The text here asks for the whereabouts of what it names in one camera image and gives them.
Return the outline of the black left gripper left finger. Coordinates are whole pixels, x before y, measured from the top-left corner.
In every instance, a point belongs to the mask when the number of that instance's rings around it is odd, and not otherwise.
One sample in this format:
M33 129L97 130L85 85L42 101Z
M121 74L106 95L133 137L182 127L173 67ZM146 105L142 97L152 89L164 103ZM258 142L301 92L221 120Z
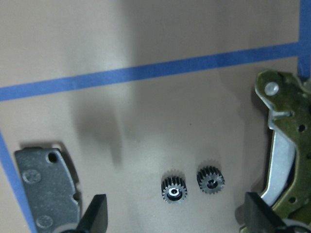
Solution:
M106 194L95 195L74 233L105 233L108 227Z

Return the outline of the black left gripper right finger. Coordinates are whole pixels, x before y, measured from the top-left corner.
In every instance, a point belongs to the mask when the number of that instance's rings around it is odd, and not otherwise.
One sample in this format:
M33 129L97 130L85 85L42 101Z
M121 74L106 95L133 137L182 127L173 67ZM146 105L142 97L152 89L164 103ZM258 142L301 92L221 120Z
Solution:
M288 233L287 225L255 192L245 193L244 222L250 233Z

